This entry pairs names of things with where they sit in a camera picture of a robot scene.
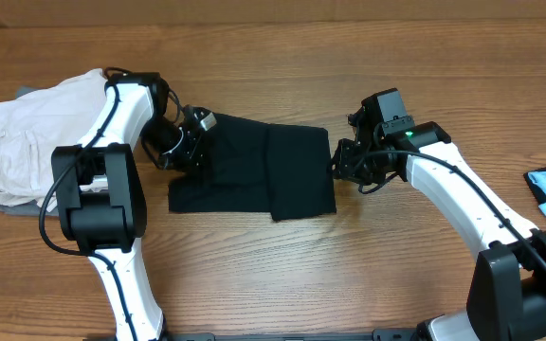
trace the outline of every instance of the crumpled white fabric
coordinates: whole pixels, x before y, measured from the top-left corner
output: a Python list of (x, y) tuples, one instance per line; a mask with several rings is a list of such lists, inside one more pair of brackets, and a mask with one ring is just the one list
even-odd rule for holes
[[(50, 157), (58, 146), (76, 145), (104, 107), (106, 79), (94, 69), (49, 89), (0, 103), (0, 205), (37, 201), (53, 184)], [(82, 187), (100, 190), (106, 183)], [(51, 211), (56, 201), (51, 200)]]

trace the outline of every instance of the folded black cloth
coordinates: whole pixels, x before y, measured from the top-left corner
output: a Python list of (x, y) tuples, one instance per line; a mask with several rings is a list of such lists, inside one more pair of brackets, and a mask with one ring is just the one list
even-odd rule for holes
[(274, 221), (336, 213), (325, 129), (216, 114), (208, 172), (170, 183), (172, 212), (270, 212)]

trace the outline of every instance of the wooden table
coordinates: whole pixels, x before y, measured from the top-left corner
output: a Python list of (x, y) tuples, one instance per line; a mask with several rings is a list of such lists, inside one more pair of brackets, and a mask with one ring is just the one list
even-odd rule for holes
[[(400, 89), (512, 208), (546, 220), (522, 175), (546, 166), (546, 20), (0, 30), (0, 101), (107, 65), (159, 71), (183, 103), (352, 136), (345, 115)], [(137, 153), (149, 207), (144, 258), (173, 332), (365, 332), (464, 308), (474, 261), (401, 181), (371, 196), (336, 182), (338, 214), (168, 212), (172, 172)], [(66, 242), (48, 220), (56, 243)], [(36, 218), (0, 213), (0, 340), (115, 330), (85, 259), (54, 253)]]

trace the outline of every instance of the white cloth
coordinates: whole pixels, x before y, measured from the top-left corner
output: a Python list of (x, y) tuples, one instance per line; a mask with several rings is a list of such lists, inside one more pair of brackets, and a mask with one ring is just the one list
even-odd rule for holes
[[(0, 103), (0, 205), (36, 200), (41, 206), (54, 182), (52, 152), (77, 144), (90, 130), (106, 101), (105, 82), (102, 71), (94, 69)], [(52, 200), (48, 210), (55, 206)]]

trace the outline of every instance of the wooden tabletop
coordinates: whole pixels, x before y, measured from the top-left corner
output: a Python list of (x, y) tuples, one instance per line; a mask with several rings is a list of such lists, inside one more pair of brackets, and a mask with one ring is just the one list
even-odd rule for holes
[[(345, 115), (397, 87), (515, 211), (546, 229), (522, 175), (546, 166), (546, 20), (0, 29), (0, 101), (96, 67), (159, 71), (183, 103), (351, 137)], [(474, 261), (448, 221), (397, 180), (336, 182), (336, 215), (168, 212), (173, 172), (136, 153), (144, 259), (172, 332), (367, 332), (464, 308)], [(72, 247), (58, 221), (54, 242)], [(0, 340), (80, 340), (115, 322), (81, 258), (0, 213)]]

